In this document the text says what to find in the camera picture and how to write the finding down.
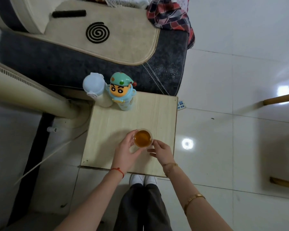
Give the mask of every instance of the wooden table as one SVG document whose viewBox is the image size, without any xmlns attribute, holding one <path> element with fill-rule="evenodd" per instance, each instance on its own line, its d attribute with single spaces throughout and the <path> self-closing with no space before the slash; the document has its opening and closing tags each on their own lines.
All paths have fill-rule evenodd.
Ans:
<svg viewBox="0 0 289 231">
<path fill-rule="evenodd" d="M 117 144 L 126 133 L 146 128 L 153 138 L 174 150 L 178 97 L 137 92 L 134 106 L 122 111 L 117 104 L 109 108 L 95 105 L 92 110 L 81 166 L 110 169 Z M 158 160 L 143 151 L 130 173 L 165 177 Z"/>
</svg>

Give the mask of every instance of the thermos lid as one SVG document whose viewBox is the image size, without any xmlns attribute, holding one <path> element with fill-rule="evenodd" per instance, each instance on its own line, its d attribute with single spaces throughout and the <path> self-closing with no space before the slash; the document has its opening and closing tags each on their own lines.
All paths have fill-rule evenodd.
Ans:
<svg viewBox="0 0 289 231">
<path fill-rule="evenodd" d="M 83 80 L 83 89 L 92 96 L 103 94 L 105 88 L 104 76 L 100 73 L 90 73 Z"/>
</svg>

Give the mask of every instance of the amber liquid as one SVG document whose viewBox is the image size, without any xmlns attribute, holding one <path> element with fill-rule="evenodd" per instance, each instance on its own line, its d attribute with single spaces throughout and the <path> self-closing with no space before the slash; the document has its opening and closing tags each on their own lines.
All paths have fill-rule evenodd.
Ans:
<svg viewBox="0 0 289 231">
<path fill-rule="evenodd" d="M 137 147 L 148 147 L 151 143 L 151 136 L 147 131 L 138 131 L 134 135 L 134 142 Z"/>
</svg>

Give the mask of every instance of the cartoon water bottle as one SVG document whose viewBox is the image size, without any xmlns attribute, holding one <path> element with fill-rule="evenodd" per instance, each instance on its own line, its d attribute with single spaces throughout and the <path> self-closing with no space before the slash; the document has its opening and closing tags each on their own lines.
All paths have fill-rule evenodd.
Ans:
<svg viewBox="0 0 289 231">
<path fill-rule="evenodd" d="M 108 93 L 108 85 L 102 74 L 90 73 L 83 80 L 83 89 L 99 106 L 110 107 L 113 104 Z"/>
<path fill-rule="evenodd" d="M 133 86 L 136 85 L 136 82 L 125 73 L 116 72 L 111 76 L 110 85 L 108 85 L 109 94 L 113 102 L 116 102 L 123 111 L 132 108 L 133 98 L 136 95 L 136 90 L 133 89 Z"/>
</svg>

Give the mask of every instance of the shoe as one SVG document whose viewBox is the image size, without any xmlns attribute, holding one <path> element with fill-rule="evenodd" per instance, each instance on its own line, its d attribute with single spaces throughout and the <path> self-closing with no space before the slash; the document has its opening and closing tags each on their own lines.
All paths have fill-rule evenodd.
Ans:
<svg viewBox="0 0 289 231">
<path fill-rule="evenodd" d="M 132 174 L 129 179 L 129 186 L 132 186 L 137 183 L 140 183 L 141 185 L 143 185 L 144 180 L 145 180 L 144 175 Z"/>
<path fill-rule="evenodd" d="M 154 185 L 158 185 L 158 181 L 157 181 L 157 179 L 156 179 L 156 177 L 153 177 L 153 176 L 146 176 L 145 178 L 144 178 L 144 185 L 146 186 L 146 185 L 148 185 L 148 184 L 154 184 Z"/>
</svg>

